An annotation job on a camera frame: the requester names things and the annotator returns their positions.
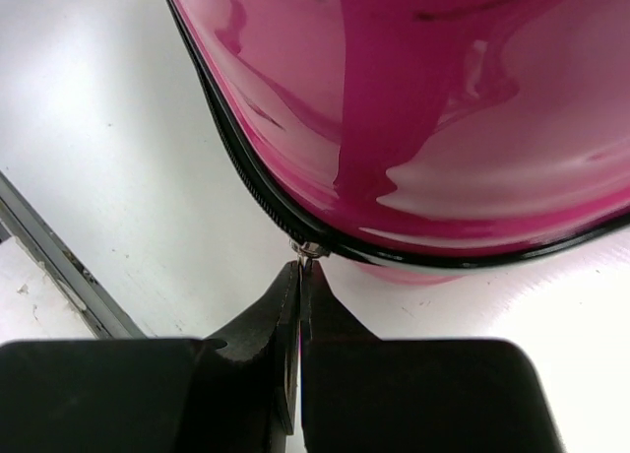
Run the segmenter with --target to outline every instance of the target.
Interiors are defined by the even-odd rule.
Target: white surface
[[[163,0],[0,0],[0,166],[149,334],[205,336],[291,257],[240,184]],[[630,451],[630,233],[433,288],[332,258],[388,338],[497,336],[533,359],[571,453]],[[302,451],[294,438],[289,451]]]
[[[94,337],[66,295],[16,238],[0,244],[0,345]]]

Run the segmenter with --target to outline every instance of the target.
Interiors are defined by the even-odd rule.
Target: black zipper
[[[258,205],[298,244],[316,243],[328,251],[355,261],[382,266],[406,267],[448,272],[469,272],[496,266],[517,264],[562,251],[630,225],[630,209],[623,214],[534,249],[500,255],[449,257],[399,251],[350,236],[329,226],[302,208],[276,182],[249,144],[208,65],[175,8],[166,0],[181,37],[199,76],[210,112],[219,130],[221,141],[240,179]]]

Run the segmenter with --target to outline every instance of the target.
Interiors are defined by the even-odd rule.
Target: magenta plastic material
[[[173,0],[306,210],[484,255],[630,205],[630,0]]]

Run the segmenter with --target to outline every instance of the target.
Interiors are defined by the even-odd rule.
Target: glossy pink bag
[[[630,0],[168,2],[300,245],[457,272],[630,222]]]

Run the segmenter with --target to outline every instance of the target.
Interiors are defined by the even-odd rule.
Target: metal edge
[[[146,338],[72,251],[0,172],[0,220],[43,263],[100,339]]]

